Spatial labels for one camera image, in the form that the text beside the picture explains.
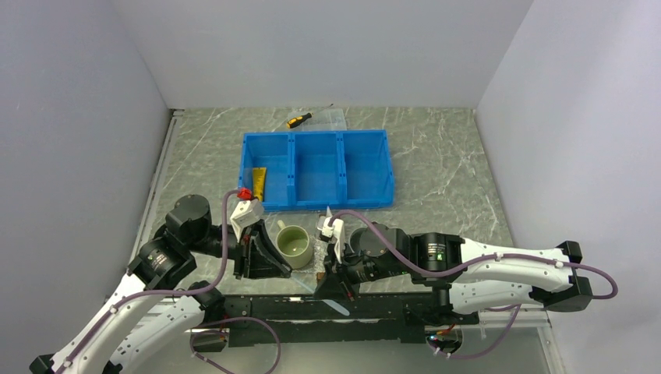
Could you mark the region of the clear toothbrush holder brown ends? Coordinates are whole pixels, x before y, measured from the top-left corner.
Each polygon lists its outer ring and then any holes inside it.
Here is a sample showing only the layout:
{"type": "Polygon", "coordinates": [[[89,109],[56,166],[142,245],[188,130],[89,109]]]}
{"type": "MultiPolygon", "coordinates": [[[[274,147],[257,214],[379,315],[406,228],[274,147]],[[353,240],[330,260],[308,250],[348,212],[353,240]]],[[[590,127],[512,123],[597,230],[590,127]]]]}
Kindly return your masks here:
{"type": "Polygon", "coordinates": [[[328,249],[325,245],[317,248],[314,253],[315,282],[319,283],[326,275],[325,262],[328,257],[328,249]]]}

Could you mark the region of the clear plastic organizer box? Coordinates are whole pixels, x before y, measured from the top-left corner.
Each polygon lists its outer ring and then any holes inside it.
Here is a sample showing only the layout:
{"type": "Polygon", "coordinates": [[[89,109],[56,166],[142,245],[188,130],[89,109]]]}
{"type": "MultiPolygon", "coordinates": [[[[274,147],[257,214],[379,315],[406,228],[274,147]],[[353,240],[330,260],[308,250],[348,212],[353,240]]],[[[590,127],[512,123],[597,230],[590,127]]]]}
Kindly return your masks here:
{"type": "Polygon", "coordinates": [[[342,108],[327,108],[315,112],[313,117],[294,128],[294,131],[345,131],[347,122],[342,108]]]}

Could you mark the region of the yellow black screwdriver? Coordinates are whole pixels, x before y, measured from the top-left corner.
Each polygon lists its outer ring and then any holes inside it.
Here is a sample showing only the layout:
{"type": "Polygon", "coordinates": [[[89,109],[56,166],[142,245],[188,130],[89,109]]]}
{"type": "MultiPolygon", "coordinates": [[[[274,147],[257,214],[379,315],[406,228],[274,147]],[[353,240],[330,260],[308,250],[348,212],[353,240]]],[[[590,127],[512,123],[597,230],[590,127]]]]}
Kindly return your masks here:
{"type": "Polygon", "coordinates": [[[329,104],[325,107],[314,108],[304,114],[295,115],[285,121],[287,129],[296,129],[301,127],[304,123],[312,122],[313,125],[320,125],[326,122],[325,112],[331,109],[334,104],[329,104]]]}

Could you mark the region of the blue three-compartment plastic bin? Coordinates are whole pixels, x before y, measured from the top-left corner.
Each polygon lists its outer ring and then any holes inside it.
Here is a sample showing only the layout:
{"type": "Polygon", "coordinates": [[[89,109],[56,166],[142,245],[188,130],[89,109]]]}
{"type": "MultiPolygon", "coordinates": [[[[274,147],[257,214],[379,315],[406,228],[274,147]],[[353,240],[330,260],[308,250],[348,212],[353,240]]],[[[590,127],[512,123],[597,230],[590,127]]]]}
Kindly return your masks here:
{"type": "Polygon", "coordinates": [[[267,212],[380,209],[394,203],[395,177],[383,130],[248,132],[238,187],[254,191],[266,171],[267,212]]]}

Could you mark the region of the aluminium side rail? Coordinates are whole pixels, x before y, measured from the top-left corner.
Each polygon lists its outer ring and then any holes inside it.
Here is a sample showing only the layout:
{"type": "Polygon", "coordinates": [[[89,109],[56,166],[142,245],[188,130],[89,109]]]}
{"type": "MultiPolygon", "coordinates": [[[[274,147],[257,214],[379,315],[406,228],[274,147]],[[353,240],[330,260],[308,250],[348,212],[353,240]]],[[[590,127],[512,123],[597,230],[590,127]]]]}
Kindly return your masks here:
{"type": "Polygon", "coordinates": [[[79,195],[78,250],[82,297],[78,327],[87,333],[118,285],[137,238],[171,119],[169,108],[104,108],[84,116],[78,165],[86,188],[79,195]]]}

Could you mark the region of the grey ceramic mug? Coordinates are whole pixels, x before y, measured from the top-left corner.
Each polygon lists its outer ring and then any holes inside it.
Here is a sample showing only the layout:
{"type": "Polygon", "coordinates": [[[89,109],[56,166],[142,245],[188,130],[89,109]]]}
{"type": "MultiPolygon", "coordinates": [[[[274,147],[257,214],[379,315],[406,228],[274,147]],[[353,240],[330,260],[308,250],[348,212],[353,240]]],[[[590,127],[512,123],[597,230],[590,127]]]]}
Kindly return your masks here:
{"type": "Polygon", "coordinates": [[[362,235],[367,231],[367,228],[358,228],[354,230],[349,237],[349,248],[353,253],[359,255],[362,252],[362,247],[360,245],[360,240],[362,235]]]}

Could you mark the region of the yellow toothpaste tube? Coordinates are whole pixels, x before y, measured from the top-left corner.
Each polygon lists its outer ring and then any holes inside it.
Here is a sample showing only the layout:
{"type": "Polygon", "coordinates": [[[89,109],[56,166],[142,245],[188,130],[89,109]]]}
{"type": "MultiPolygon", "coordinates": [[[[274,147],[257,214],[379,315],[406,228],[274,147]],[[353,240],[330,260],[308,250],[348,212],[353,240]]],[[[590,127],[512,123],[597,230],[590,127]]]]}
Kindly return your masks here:
{"type": "Polygon", "coordinates": [[[264,202],[264,193],[266,187],[267,169],[265,167],[253,168],[253,196],[260,202],[264,202]]]}

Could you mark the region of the light green ceramic mug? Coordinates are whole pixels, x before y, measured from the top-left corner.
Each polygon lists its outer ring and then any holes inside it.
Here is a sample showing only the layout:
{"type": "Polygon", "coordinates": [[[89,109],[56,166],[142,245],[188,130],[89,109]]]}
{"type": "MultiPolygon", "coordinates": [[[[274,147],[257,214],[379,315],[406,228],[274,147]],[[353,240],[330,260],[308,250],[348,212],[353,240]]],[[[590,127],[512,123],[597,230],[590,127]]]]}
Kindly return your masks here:
{"type": "Polygon", "coordinates": [[[279,220],[276,246],[285,261],[294,270],[307,266],[313,258],[313,249],[307,231],[298,225],[287,225],[279,220]]]}

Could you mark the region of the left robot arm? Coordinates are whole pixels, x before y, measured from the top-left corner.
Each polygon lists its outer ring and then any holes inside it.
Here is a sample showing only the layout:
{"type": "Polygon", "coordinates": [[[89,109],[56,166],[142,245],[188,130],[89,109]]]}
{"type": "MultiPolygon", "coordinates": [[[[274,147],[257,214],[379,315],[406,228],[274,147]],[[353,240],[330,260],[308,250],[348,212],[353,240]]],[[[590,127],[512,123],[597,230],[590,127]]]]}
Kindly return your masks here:
{"type": "Polygon", "coordinates": [[[230,191],[215,225],[206,197],[180,198],[92,320],[59,351],[37,356],[30,372],[127,372],[169,333],[218,325],[224,296],[217,286],[229,261],[237,278],[290,277],[292,268],[270,240],[263,212],[250,190],[230,191]]]}

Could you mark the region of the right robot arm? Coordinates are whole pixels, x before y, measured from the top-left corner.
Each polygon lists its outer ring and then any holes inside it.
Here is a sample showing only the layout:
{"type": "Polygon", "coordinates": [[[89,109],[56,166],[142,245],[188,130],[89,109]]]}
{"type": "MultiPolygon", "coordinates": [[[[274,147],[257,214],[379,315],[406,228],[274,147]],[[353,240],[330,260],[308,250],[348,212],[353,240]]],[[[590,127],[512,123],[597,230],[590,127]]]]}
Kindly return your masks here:
{"type": "Polygon", "coordinates": [[[378,223],[374,227],[355,230],[343,251],[330,246],[315,298],[354,301],[361,284],[408,275],[413,284],[432,289],[429,312],[438,323],[509,305],[578,312],[594,298],[589,279],[573,267],[581,261],[575,242],[534,251],[437,232],[408,235],[378,223]]]}

